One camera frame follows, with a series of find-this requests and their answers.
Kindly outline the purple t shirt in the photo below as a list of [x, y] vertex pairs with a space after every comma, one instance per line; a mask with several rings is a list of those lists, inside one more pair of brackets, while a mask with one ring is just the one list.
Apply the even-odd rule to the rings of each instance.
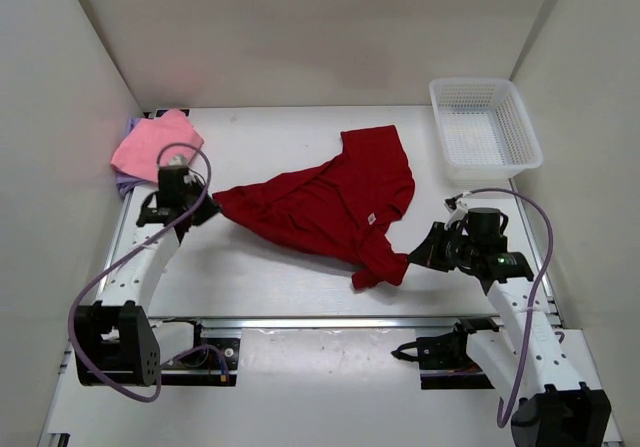
[[[128, 137], [129, 134], [133, 131], [133, 129], [137, 126], [137, 124], [141, 121], [141, 118], [129, 118], [127, 122], [127, 126], [125, 128], [124, 137]], [[118, 194], [121, 198], [124, 198], [129, 192], [131, 192], [135, 187], [146, 183], [146, 180], [130, 176], [128, 174], [124, 174], [120, 171], [115, 172], [115, 185], [118, 191]]]

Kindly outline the pink t shirt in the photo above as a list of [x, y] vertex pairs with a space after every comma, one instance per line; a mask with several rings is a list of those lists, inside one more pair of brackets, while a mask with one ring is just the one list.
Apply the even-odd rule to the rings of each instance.
[[204, 139], [189, 118], [181, 112], [159, 118], [141, 118], [128, 137], [124, 137], [111, 158], [111, 168], [130, 176], [157, 182], [157, 158], [169, 144], [185, 143], [201, 148]]

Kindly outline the red t shirt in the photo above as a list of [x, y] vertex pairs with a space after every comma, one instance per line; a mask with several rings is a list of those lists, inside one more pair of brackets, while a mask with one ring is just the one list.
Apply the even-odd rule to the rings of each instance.
[[386, 233], [402, 219], [415, 181], [393, 125], [344, 131], [342, 151], [316, 167], [214, 194], [223, 215], [258, 236], [356, 266], [355, 290], [398, 286], [407, 255]]

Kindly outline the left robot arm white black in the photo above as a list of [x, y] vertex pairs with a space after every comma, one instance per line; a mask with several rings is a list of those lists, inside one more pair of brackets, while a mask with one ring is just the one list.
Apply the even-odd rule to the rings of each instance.
[[187, 166], [162, 166], [158, 188], [142, 201], [133, 242], [95, 300], [70, 313], [76, 372], [84, 386], [108, 385], [144, 401], [163, 367], [206, 362], [210, 344], [193, 320], [151, 322], [147, 311], [165, 269], [192, 227], [220, 212], [204, 179]]

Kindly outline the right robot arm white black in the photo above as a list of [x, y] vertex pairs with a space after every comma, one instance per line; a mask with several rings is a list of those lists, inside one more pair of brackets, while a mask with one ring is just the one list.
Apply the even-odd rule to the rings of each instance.
[[391, 354], [418, 363], [426, 387], [484, 378], [501, 396], [497, 420], [517, 446], [600, 446], [610, 401], [563, 350], [526, 257], [508, 249], [507, 225], [498, 209], [466, 207], [433, 223], [410, 263], [477, 279], [499, 318], [461, 318], [451, 332], [418, 337]]

